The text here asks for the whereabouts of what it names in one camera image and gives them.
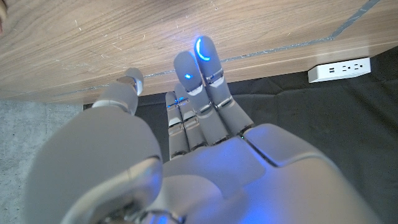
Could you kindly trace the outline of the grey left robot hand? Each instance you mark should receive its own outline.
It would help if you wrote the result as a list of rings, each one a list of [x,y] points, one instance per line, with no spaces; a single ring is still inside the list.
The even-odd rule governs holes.
[[[379,223],[339,168],[234,100],[213,41],[174,60],[166,94],[168,161],[136,116],[136,68],[58,130],[35,156],[26,223]]]

